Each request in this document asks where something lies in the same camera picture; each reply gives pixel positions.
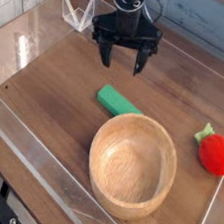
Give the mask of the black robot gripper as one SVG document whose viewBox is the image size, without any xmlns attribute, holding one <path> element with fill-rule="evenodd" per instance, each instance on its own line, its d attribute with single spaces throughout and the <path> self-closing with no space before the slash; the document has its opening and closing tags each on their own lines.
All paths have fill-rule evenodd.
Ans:
<svg viewBox="0 0 224 224">
<path fill-rule="evenodd" d="M 159 49 L 163 33 L 153 25 L 142 11 L 125 13 L 121 10 L 94 16 L 93 40 L 99 45 L 104 66 L 109 67 L 114 45 L 138 51 L 133 74 L 140 73 L 148 57 Z"/>
</svg>

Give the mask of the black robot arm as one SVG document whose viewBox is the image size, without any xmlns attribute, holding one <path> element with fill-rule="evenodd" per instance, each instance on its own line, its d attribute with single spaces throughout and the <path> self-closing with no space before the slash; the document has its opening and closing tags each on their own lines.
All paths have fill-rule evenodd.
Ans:
<svg viewBox="0 0 224 224">
<path fill-rule="evenodd" d="M 163 32 L 145 16 L 146 0 L 114 0 L 116 10 L 92 19 L 92 38 L 104 66 L 109 67 L 113 46 L 137 51 L 133 74 L 140 73 L 148 58 L 159 50 Z"/>
</svg>

